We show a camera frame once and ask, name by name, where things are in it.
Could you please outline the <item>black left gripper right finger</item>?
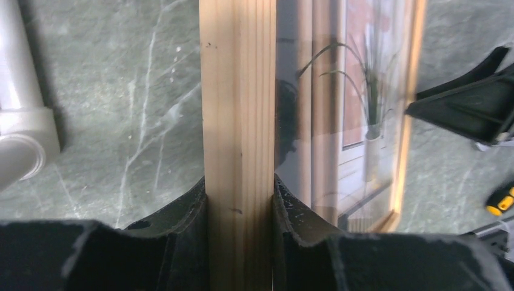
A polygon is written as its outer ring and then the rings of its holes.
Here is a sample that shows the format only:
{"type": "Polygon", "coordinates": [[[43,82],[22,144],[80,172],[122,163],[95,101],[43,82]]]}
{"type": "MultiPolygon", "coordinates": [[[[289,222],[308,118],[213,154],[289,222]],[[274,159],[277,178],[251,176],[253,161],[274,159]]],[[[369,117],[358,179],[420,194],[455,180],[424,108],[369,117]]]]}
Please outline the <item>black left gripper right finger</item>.
{"type": "Polygon", "coordinates": [[[350,233],[274,180],[274,290],[511,290],[512,262],[474,233],[350,233]]]}

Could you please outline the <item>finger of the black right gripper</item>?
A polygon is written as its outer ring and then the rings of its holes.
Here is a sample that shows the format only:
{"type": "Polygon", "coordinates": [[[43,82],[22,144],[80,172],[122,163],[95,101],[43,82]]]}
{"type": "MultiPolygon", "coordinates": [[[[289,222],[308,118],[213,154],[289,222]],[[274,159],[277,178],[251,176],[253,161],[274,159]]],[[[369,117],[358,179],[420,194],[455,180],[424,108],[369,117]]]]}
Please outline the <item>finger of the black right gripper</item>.
{"type": "Polygon", "coordinates": [[[513,145],[513,65],[499,69],[509,51],[496,47],[464,75],[418,92],[405,113],[478,146],[513,145]]]}

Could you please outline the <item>printed plant photo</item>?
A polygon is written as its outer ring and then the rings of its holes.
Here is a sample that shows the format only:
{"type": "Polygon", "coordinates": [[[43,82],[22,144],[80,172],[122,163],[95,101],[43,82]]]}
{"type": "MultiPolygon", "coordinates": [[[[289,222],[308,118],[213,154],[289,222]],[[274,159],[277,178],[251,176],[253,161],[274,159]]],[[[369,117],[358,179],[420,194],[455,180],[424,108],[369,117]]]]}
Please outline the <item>printed plant photo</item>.
{"type": "Polygon", "coordinates": [[[348,232],[400,217],[425,1],[278,1],[276,174],[348,232]]]}

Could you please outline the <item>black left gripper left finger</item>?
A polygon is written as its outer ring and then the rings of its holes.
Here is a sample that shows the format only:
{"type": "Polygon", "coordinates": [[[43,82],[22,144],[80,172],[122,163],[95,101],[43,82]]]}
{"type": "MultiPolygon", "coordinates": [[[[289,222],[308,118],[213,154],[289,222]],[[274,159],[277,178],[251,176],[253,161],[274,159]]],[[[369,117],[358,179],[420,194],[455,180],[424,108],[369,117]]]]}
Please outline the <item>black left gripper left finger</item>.
{"type": "Polygon", "coordinates": [[[208,290],[205,182],[125,229],[1,221],[2,290],[208,290]]]}

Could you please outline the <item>black yellow screwdriver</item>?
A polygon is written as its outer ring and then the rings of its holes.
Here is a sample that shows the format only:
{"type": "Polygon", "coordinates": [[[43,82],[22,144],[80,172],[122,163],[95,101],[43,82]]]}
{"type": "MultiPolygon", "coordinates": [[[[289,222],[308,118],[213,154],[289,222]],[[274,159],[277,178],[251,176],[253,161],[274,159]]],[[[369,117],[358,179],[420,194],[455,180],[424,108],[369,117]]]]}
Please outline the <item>black yellow screwdriver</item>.
{"type": "Polygon", "coordinates": [[[495,216],[501,216],[513,207],[513,181],[497,188],[485,203],[486,210],[495,216]]]}

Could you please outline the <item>wooden picture frame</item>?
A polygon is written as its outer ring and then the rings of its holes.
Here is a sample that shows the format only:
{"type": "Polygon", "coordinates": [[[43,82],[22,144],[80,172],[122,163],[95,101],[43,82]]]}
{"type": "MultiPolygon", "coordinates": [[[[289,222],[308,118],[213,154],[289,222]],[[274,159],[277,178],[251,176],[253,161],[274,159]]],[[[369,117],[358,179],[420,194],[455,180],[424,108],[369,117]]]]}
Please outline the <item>wooden picture frame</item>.
{"type": "Polygon", "coordinates": [[[277,3],[199,2],[212,290],[274,290],[277,3]]]}

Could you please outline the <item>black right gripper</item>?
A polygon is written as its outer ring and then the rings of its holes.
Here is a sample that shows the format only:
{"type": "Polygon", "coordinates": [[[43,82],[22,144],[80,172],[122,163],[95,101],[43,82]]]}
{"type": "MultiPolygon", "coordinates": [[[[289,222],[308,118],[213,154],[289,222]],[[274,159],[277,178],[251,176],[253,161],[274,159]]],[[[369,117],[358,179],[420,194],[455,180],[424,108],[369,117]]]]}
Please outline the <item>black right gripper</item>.
{"type": "Polygon", "coordinates": [[[492,253],[513,261],[513,218],[505,218],[472,230],[492,253]]]}

